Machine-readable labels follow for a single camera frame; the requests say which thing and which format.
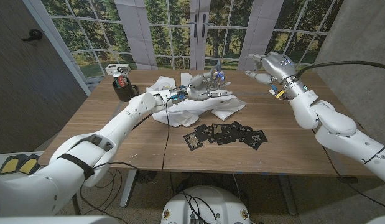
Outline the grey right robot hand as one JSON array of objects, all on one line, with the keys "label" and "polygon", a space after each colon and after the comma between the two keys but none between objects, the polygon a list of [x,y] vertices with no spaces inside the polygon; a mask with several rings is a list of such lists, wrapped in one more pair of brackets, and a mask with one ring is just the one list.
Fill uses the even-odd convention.
[{"label": "grey right robot hand", "polygon": [[274,81],[279,82],[287,98],[293,100],[308,91],[297,78],[296,68],[288,56],[269,52],[265,55],[249,54],[246,58],[254,60],[254,70],[245,71],[247,76],[265,85],[270,85]]}]

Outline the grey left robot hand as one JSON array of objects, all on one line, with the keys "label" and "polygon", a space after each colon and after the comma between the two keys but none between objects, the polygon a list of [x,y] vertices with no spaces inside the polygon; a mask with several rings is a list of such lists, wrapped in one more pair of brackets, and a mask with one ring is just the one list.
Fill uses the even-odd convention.
[{"label": "grey left robot hand", "polygon": [[184,99],[203,101],[209,98],[218,98],[222,96],[232,95],[231,91],[224,90],[224,87],[231,82],[224,82],[224,72],[207,72],[192,77],[186,86],[170,90],[170,97],[175,100],[183,101]]}]

